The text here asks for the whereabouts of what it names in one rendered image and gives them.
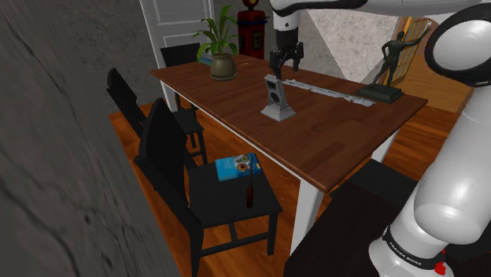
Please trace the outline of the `dark robot stand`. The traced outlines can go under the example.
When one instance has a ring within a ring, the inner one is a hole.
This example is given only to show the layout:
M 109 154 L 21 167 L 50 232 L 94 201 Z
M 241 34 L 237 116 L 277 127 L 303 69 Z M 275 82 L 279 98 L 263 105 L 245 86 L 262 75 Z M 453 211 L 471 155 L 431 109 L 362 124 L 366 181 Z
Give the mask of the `dark robot stand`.
M 417 182 L 369 160 L 338 189 L 288 258 L 283 277 L 378 277 L 368 254 L 402 210 Z M 448 245 L 446 271 L 455 277 L 491 277 L 491 223 L 470 245 Z

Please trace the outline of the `black chair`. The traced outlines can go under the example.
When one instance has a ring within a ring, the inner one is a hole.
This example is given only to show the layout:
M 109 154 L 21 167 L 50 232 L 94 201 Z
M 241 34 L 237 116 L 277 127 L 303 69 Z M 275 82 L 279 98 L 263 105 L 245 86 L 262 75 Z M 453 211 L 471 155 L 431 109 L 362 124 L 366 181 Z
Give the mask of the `black chair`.
M 196 165 L 186 148 L 187 136 L 162 98 L 143 123 L 135 163 L 190 238 L 191 276 L 200 259 L 261 240 L 275 251 L 278 215 L 282 211 L 264 173 L 253 174 L 253 207 L 246 207 L 249 176 L 219 181 L 216 165 Z M 235 223 L 267 216 L 268 230 L 238 238 Z
M 111 68 L 108 72 L 107 85 L 106 90 L 112 100 L 116 103 L 138 137 L 140 137 L 143 131 L 142 123 L 146 120 L 146 116 L 137 105 L 137 96 L 115 68 Z M 190 153 L 190 155 L 192 157 L 201 155 L 203 163 L 207 164 L 208 158 L 203 137 L 204 128 L 197 120 L 195 107 L 192 105 L 189 109 L 179 109 L 173 115 L 179 122 L 184 133 L 190 136 L 192 147 L 196 146 L 194 135 L 198 136 L 200 150 Z
M 161 54 L 166 67 L 184 65 L 197 61 L 199 42 L 161 48 Z

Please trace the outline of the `green plant in brown pot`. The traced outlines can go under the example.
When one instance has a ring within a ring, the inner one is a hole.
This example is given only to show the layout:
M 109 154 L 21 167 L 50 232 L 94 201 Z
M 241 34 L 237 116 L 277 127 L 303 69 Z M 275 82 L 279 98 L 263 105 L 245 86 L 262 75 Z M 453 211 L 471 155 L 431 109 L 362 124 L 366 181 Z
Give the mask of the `green plant in brown pot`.
M 193 35 L 193 38 L 199 35 L 205 35 L 211 42 L 204 43 L 198 48 L 196 58 L 198 63 L 201 63 L 201 56 L 204 53 L 210 54 L 212 63 L 210 65 L 211 77 L 217 81 L 233 80 L 238 72 L 233 56 L 238 54 L 238 47 L 231 40 L 237 38 L 237 35 L 229 33 L 229 26 L 225 27 L 229 21 L 235 27 L 238 26 L 237 20 L 228 15 L 231 5 L 224 6 L 220 10 L 220 19 L 215 22 L 211 18 L 202 19 L 208 23 L 210 29 L 198 30 Z

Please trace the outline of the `dark human figure statue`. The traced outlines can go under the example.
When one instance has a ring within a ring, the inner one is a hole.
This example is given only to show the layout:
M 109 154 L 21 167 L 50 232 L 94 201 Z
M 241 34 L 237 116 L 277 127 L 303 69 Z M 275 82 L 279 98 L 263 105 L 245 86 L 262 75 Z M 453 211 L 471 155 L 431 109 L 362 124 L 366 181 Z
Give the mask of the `dark human figure statue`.
M 409 42 L 403 42 L 405 35 L 404 31 L 399 31 L 395 40 L 390 40 L 382 46 L 383 64 L 379 73 L 375 76 L 374 80 L 367 86 L 361 88 L 356 92 L 356 95 L 377 100 L 384 103 L 393 103 L 404 93 L 400 88 L 391 87 L 390 84 L 393 79 L 393 75 L 397 69 L 397 64 L 400 58 L 401 51 L 410 46 L 417 45 L 422 38 L 431 30 L 431 23 L 428 23 L 425 27 L 424 33 L 415 40 Z M 387 84 L 379 84 L 378 80 L 382 74 L 389 71 Z

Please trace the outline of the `long grey flat strip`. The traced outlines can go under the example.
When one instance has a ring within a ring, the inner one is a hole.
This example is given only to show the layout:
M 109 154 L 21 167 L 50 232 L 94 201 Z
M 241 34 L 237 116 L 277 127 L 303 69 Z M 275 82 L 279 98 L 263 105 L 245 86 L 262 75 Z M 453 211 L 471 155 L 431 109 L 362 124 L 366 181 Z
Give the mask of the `long grey flat strip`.
M 311 92 L 314 92 L 317 94 L 322 94 L 322 95 L 329 96 L 332 98 L 343 98 L 347 102 L 352 102 L 352 103 L 355 103 L 357 105 L 362 105 L 365 107 L 370 107 L 370 106 L 375 104 L 374 101 L 369 100 L 369 99 L 361 98 L 361 97 L 358 97 L 358 96 L 352 95 L 352 94 L 343 94 L 343 93 L 340 93 L 340 92 L 337 92 L 334 90 L 328 90 L 328 89 L 324 89 L 321 87 L 316 87 L 313 85 L 309 85 L 307 83 L 298 82 L 295 79 L 283 80 L 282 83 L 286 84 L 288 86 L 298 87 L 298 88 L 301 88 L 304 90 L 310 90 Z

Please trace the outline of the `grey speaker on stand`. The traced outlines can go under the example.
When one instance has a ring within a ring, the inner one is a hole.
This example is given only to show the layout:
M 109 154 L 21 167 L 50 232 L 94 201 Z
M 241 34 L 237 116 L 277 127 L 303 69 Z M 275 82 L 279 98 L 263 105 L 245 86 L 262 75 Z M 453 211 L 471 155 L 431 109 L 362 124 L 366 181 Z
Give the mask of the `grey speaker on stand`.
M 294 116 L 296 113 L 287 103 L 282 81 L 271 74 L 266 75 L 264 81 L 268 89 L 268 103 L 261 113 L 278 122 Z

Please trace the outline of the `red gas pump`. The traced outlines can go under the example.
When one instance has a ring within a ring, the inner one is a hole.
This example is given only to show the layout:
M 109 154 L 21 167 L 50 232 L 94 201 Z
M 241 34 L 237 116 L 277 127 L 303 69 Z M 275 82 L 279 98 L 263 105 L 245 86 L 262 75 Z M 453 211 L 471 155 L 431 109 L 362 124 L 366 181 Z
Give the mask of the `red gas pump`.
M 264 29 L 268 22 L 265 12 L 254 7 L 259 0 L 242 0 L 247 8 L 238 12 L 239 53 L 242 55 L 264 58 Z

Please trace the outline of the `white panel door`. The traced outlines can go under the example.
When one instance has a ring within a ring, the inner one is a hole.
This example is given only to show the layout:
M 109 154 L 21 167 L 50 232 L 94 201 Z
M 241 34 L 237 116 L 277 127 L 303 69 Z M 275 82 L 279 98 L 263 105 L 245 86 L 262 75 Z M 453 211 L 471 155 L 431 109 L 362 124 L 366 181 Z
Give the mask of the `white panel door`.
M 161 48 L 211 42 L 196 31 L 208 28 L 201 19 L 214 18 L 213 0 L 139 0 L 158 68 L 165 66 Z

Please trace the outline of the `wooden table with white legs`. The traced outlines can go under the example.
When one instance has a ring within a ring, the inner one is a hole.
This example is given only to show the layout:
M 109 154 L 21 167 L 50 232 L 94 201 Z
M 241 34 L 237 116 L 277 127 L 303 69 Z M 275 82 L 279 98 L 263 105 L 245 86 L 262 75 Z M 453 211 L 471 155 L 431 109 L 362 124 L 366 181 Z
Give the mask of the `wooden table with white legs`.
M 268 62 L 234 57 L 238 75 L 232 81 L 212 79 L 210 68 L 197 62 L 152 73 L 300 180 L 291 247 L 297 248 L 315 222 L 323 195 L 366 157 L 382 161 L 398 129 L 426 99 L 408 94 L 391 104 L 369 107 L 299 87 L 287 86 L 286 99 L 295 115 L 281 122 L 261 114 L 267 104 L 264 77 Z

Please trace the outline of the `blue book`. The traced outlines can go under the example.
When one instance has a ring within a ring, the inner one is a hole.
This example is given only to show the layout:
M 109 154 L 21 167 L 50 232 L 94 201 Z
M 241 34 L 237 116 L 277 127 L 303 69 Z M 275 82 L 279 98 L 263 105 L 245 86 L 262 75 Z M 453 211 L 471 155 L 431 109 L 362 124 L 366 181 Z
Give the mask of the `blue book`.
M 215 160 L 215 165 L 220 182 L 262 172 L 254 153 L 217 159 Z

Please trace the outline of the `dark red handled screwdriver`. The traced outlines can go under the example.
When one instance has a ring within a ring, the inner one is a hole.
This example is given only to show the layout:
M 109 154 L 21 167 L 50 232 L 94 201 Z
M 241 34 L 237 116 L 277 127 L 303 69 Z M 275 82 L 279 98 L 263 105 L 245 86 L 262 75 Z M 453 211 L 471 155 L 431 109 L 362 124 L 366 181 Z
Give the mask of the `dark red handled screwdriver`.
M 248 209 L 251 209 L 253 207 L 253 154 L 249 154 L 249 184 L 247 186 L 247 191 L 246 191 L 246 207 Z

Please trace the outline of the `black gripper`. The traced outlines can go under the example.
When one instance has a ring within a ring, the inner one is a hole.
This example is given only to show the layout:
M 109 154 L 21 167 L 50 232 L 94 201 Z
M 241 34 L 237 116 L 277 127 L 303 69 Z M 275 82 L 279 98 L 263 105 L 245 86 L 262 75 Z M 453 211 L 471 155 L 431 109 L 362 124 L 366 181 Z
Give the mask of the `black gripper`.
M 298 42 L 297 28 L 286 31 L 276 30 L 275 36 L 278 50 L 270 52 L 269 68 L 277 78 L 281 78 L 283 58 L 291 53 L 293 55 L 293 71 L 297 72 L 300 61 L 304 57 L 304 47 L 302 42 Z

